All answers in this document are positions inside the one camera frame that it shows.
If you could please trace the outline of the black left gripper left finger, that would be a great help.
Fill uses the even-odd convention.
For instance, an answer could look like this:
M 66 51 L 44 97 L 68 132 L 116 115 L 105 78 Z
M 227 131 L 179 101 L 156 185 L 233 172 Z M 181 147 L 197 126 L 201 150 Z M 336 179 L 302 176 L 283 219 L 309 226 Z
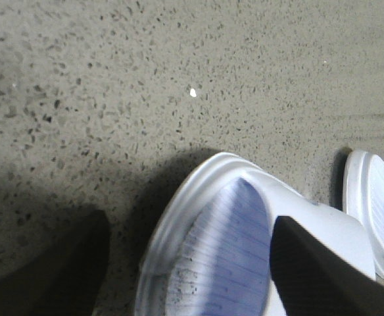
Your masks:
M 109 252 L 109 221 L 104 211 L 93 211 L 33 261 L 0 280 L 0 315 L 91 315 Z

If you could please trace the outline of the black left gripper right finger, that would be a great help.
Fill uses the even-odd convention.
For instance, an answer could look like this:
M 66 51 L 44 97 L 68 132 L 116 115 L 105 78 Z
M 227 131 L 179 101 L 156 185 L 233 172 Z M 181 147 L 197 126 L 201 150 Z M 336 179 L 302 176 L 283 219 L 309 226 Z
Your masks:
M 384 286 L 291 217 L 275 221 L 270 271 L 288 315 L 384 315 Z

